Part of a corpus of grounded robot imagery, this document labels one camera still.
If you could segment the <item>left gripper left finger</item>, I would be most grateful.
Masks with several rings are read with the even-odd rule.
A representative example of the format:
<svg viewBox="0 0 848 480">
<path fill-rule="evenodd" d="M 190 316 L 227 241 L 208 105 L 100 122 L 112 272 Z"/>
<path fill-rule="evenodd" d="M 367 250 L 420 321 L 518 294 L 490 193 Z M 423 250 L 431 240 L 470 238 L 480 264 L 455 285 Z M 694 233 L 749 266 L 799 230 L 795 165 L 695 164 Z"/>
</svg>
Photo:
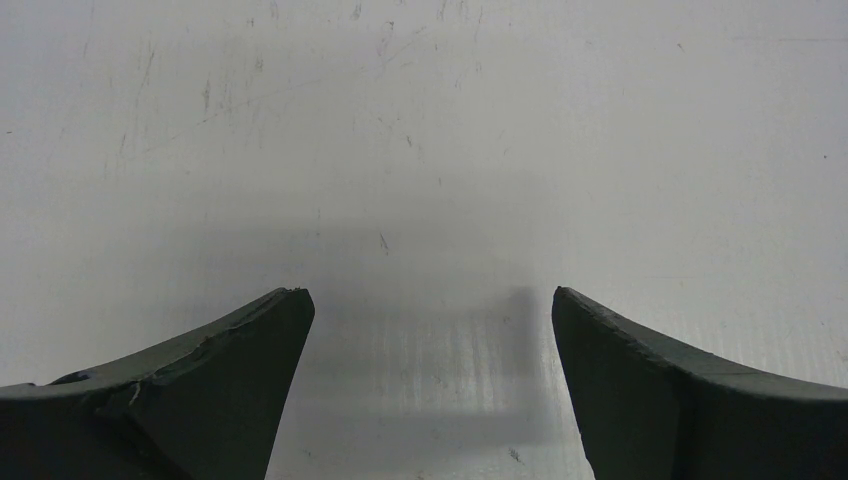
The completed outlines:
<svg viewBox="0 0 848 480">
<path fill-rule="evenodd" d="M 184 334 L 1 390 L 5 479 L 262 479 L 315 316 L 279 288 Z"/>
</svg>

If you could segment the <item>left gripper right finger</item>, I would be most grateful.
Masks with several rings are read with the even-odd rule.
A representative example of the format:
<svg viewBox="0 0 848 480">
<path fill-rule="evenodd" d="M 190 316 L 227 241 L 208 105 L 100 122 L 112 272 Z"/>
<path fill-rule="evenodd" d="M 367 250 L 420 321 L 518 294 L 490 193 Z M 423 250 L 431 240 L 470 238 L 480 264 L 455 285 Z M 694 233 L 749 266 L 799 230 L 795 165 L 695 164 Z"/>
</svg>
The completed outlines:
<svg viewBox="0 0 848 480">
<path fill-rule="evenodd" d="M 754 369 L 568 287 L 552 327 L 598 479 L 843 479 L 847 392 Z"/>
</svg>

